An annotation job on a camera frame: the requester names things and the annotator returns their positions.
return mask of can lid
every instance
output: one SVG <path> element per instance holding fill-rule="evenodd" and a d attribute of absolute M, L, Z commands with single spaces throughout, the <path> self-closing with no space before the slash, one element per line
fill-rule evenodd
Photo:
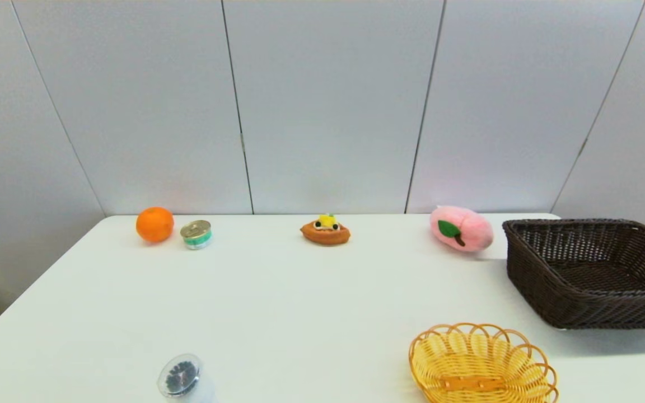
<path fill-rule="evenodd" d="M 194 354 L 178 355 L 166 364 L 158 376 L 159 392 L 166 397 L 179 397 L 192 392 L 198 383 L 201 366 Z"/>
<path fill-rule="evenodd" d="M 204 235 L 210 231 L 211 223 L 203 219 L 198 221 L 189 222 L 181 228 L 181 236 L 184 238 L 195 238 Z"/>

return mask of orange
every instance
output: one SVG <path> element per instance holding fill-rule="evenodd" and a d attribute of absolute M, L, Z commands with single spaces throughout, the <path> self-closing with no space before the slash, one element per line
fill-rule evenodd
<path fill-rule="evenodd" d="M 161 242 L 174 232 L 174 215 L 163 207 L 150 207 L 138 215 L 136 232 L 148 242 Z"/>

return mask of woven basket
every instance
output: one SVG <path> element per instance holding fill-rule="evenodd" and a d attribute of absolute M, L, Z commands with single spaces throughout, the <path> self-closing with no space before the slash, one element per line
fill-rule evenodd
<path fill-rule="evenodd" d="M 417 336 L 410 369 L 432 403 L 557 401 L 556 372 L 520 332 L 489 324 L 438 325 Z"/>
<path fill-rule="evenodd" d="M 645 327 L 645 225 L 612 219 L 515 220 L 507 274 L 561 329 Z"/>

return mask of round basket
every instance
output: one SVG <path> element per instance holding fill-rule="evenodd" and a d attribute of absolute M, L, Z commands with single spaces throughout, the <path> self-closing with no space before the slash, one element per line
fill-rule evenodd
<path fill-rule="evenodd" d="M 432 403 L 542 403 L 559 398 L 546 355 L 520 332 L 490 324 L 438 325 L 417 336 L 410 369 Z"/>

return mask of basket rim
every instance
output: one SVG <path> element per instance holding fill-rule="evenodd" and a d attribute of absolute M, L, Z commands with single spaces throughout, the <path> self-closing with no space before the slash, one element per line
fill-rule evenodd
<path fill-rule="evenodd" d="M 529 242 L 525 241 L 517 232 L 517 225 L 551 225 L 555 227 L 563 227 L 570 224 L 628 224 L 638 227 L 645 231 L 645 224 L 630 219 L 609 219 L 609 218 L 583 218 L 583 219 L 510 219 L 502 222 L 502 229 L 507 235 L 507 238 L 514 237 L 515 241 L 520 242 L 525 246 L 525 249 L 532 253 L 535 260 L 541 263 L 541 267 L 545 272 L 553 276 L 553 278 L 562 283 L 568 291 L 578 293 L 580 296 L 597 296 L 597 297 L 634 297 L 645 298 L 645 290 L 625 290 L 625 291 L 604 291 L 604 290 L 586 290 L 576 287 L 569 283 L 565 278 L 561 277 L 556 270 L 553 270 L 549 263 L 539 254 Z"/>

